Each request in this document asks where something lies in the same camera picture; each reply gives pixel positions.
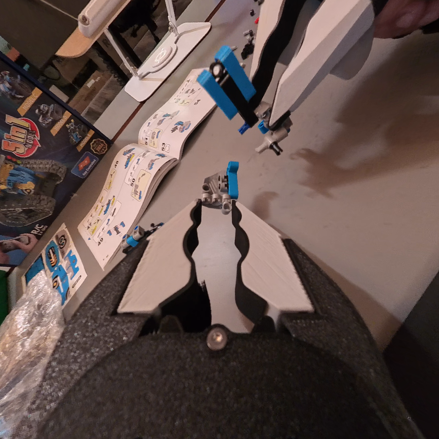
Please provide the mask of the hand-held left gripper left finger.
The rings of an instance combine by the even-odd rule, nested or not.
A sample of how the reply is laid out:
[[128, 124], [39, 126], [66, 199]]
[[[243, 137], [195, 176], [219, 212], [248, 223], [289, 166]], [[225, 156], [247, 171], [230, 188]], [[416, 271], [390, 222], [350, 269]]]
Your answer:
[[199, 284], [193, 253], [199, 244], [202, 202], [195, 199], [149, 239], [117, 312], [152, 314]]

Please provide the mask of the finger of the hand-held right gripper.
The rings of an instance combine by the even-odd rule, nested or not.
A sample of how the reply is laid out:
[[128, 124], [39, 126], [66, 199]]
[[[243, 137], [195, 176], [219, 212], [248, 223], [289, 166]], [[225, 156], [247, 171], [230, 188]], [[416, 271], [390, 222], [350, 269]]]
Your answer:
[[[321, 36], [319, 79], [322, 81], [361, 36], [366, 32], [374, 33], [375, 9], [373, 1], [369, 0], [326, 0], [321, 2], [318, 13], [321, 19], [316, 15], [315, 20]], [[269, 124], [279, 118], [270, 117]]]
[[256, 93], [249, 104], [255, 112], [272, 82], [277, 64], [286, 66], [277, 82], [270, 117], [289, 117], [321, 79], [321, 36], [315, 16], [321, 1], [264, 1], [255, 40], [250, 81]]

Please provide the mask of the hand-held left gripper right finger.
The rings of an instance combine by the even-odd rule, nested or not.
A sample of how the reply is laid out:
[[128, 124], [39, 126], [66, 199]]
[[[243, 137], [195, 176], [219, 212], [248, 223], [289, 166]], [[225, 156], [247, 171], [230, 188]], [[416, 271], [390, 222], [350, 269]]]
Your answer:
[[235, 302], [242, 314], [313, 313], [314, 305], [281, 235], [238, 201], [233, 202], [237, 264]]

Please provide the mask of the blue yellow black brick assembly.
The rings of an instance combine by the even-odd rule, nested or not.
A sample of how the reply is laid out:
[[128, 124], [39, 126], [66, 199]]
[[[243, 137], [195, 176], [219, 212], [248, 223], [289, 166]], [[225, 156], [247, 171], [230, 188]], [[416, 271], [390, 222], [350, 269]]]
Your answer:
[[128, 254], [134, 247], [148, 241], [149, 237], [164, 225], [163, 222], [151, 223], [149, 228], [143, 228], [140, 225], [135, 226], [132, 234], [125, 234], [122, 238], [121, 249], [123, 254]]

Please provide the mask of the blue black brick frame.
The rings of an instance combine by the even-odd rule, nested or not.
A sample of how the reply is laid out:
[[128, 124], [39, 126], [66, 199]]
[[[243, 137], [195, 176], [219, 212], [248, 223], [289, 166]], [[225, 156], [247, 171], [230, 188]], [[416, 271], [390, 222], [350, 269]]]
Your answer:
[[239, 128], [240, 134], [243, 135], [254, 126], [258, 127], [264, 139], [255, 149], [257, 153], [271, 150], [279, 156], [283, 152], [279, 143], [291, 130], [291, 112], [286, 111], [270, 125], [272, 107], [267, 102], [261, 102], [256, 109], [252, 108], [250, 99], [255, 96], [256, 89], [230, 46], [223, 45], [217, 51], [215, 61], [211, 63], [209, 70], [204, 69], [199, 74], [197, 82], [229, 120], [236, 114], [242, 117], [244, 124]]

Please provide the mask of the grey blue brick assembly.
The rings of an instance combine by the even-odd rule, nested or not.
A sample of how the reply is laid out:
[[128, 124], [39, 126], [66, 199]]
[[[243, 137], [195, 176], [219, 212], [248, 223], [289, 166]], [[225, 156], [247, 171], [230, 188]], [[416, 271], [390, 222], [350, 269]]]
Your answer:
[[232, 211], [232, 201], [239, 197], [239, 162], [229, 161], [225, 170], [204, 179], [201, 191], [203, 206], [219, 209], [223, 215]]

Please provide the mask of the grey desk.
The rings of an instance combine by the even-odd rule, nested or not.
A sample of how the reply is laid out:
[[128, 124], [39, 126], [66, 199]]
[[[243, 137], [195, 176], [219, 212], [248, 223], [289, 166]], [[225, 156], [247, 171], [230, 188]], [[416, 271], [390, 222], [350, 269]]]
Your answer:
[[[179, 21], [207, 13], [211, 31], [145, 103], [121, 91], [95, 126], [113, 146], [40, 242], [9, 276], [11, 303], [22, 294], [21, 276], [62, 223], [87, 278], [64, 308], [69, 319], [101, 279], [124, 257], [119, 250], [103, 270], [77, 226], [100, 194], [123, 146], [137, 142], [152, 112], [177, 90], [191, 69], [208, 67], [223, 45], [244, 44], [253, 27], [253, 1], [193, 1]], [[183, 158], [162, 180], [143, 217], [146, 227], [167, 222], [200, 197], [205, 177], [239, 161], [239, 199], [246, 208], [293, 239], [340, 286], [359, 310], [380, 348], [394, 333], [438, 271], [438, 34], [413, 33], [374, 40], [370, 56], [351, 80], [328, 76], [292, 114], [283, 153], [258, 155], [255, 127], [238, 133], [216, 109], [184, 147]], [[202, 208], [198, 280], [206, 281], [212, 323], [236, 332], [251, 322], [236, 307], [240, 253], [231, 214]]]

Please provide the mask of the person's right hand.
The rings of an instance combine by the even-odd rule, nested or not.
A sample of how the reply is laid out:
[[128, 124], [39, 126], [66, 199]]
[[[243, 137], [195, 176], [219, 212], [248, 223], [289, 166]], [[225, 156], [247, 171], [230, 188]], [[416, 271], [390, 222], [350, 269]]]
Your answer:
[[435, 30], [437, 0], [389, 0], [374, 21], [374, 38], [397, 39], [422, 29]]

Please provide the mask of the pile of small brick parts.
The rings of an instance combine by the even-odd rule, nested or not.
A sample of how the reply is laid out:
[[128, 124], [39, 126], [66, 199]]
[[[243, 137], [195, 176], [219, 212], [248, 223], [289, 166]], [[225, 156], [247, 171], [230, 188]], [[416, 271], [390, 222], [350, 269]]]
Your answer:
[[[260, 8], [264, 3], [263, 0], [255, 0], [255, 7], [250, 9], [250, 17], [254, 19], [254, 25], [257, 26], [259, 23]], [[254, 29], [249, 29], [243, 32], [243, 36], [246, 39], [246, 43], [241, 51], [242, 60], [246, 60], [250, 55], [253, 54], [255, 48], [256, 31]]]

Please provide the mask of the blue sticker sheet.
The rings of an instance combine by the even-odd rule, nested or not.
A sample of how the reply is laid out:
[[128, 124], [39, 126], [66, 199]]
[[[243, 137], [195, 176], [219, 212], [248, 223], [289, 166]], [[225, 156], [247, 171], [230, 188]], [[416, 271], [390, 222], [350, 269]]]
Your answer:
[[61, 296], [62, 308], [71, 300], [87, 278], [85, 267], [65, 223], [58, 228], [22, 276], [23, 292], [38, 273], [45, 274], [52, 289]]

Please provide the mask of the large clear plastic bag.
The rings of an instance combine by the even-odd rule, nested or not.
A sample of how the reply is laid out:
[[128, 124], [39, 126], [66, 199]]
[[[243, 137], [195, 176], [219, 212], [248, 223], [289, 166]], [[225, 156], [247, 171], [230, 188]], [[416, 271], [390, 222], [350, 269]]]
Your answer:
[[62, 297], [40, 272], [1, 325], [1, 417], [26, 410], [63, 328]]

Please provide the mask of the green plastic bin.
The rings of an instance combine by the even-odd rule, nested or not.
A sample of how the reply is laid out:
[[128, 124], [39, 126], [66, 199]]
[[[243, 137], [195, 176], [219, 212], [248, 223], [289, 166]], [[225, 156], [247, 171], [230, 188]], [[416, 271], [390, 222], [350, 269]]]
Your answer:
[[9, 313], [8, 272], [0, 270], [0, 324]]

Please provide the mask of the robot kit box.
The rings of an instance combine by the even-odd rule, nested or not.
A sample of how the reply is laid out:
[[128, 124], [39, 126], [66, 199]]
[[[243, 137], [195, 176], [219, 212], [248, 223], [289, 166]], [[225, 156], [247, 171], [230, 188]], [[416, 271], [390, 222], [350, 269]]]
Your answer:
[[19, 266], [112, 145], [1, 54], [1, 266]]

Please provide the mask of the black perforated pad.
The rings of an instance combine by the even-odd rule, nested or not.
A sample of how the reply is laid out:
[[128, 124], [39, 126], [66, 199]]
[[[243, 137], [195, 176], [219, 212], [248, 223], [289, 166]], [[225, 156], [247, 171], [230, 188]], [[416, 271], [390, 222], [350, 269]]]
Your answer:
[[438, 438], [438, 301], [419, 300], [383, 354], [411, 418], [426, 438]]

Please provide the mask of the black partition panel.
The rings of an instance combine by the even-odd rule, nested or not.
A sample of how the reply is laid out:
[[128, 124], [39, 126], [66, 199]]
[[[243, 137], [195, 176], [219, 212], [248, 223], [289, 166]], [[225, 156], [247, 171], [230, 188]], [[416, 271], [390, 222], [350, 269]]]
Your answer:
[[42, 68], [78, 25], [88, 0], [2, 0], [0, 34], [36, 68]]

